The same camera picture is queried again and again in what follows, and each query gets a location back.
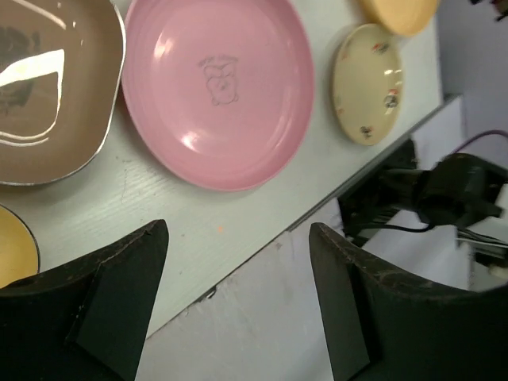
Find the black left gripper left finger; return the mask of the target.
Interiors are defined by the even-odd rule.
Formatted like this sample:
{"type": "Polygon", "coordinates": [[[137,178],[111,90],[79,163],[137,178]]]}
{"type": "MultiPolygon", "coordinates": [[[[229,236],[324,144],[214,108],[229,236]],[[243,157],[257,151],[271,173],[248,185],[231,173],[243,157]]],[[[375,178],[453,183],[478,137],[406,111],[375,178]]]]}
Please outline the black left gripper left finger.
{"type": "Polygon", "coordinates": [[[155,220],[1,289],[3,380],[133,380],[169,244],[155,220]]]}

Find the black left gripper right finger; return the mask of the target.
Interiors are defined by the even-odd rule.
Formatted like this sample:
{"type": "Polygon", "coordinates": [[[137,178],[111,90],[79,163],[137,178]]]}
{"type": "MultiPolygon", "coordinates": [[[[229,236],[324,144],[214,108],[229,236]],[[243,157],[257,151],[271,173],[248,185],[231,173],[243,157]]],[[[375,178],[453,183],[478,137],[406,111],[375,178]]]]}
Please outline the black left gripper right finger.
{"type": "Polygon", "coordinates": [[[322,223],[309,244],[334,379],[506,379],[506,287],[435,283],[322,223]]]}

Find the yellow square panda plate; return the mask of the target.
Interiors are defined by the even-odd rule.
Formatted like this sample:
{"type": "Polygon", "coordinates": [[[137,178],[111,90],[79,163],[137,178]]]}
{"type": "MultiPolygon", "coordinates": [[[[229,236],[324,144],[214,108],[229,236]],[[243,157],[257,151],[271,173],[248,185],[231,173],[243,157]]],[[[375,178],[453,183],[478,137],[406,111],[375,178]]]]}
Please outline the yellow square panda plate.
{"type": "Polygon", "coordinates": [[[1,288],[37,274],[40,253],[29,227],[11,210],[1,206],[1,288]]]}

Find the brown square plate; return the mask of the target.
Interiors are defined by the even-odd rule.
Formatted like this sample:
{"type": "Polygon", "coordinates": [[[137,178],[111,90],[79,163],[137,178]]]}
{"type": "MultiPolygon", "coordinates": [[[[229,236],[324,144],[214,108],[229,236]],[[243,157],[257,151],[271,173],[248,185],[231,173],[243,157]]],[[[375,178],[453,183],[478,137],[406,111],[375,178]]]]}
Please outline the brown square plate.
{"type": "Polygon", "coordinates": [[[111,1],[1,4],[1,182],[67,178],[102,149],[125,59],[111,1]]]}

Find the pink round plate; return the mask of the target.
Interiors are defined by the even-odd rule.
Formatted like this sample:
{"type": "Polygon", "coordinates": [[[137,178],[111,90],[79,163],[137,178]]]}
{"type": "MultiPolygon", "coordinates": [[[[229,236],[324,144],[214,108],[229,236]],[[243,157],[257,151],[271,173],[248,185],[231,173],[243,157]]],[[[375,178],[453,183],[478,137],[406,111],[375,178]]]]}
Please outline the pink round plate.
{"type": "Polygon", "coordinates": [[[150,152],[199,187],[243,191],[304,140],[314,64],[288,1],[134,1],[122,90],[150,152]]]}

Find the yellow round plate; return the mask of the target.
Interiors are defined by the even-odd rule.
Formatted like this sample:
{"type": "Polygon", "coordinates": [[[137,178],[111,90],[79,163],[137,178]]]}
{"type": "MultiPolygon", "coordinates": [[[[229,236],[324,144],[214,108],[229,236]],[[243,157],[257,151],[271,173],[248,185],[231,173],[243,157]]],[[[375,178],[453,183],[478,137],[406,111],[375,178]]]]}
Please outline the yellow round plate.
{"type": "Polygon", "coordinates": [[[360,0],[368,19],[395,35],[412,37],[432,20],[438,0],[360,0]]]}

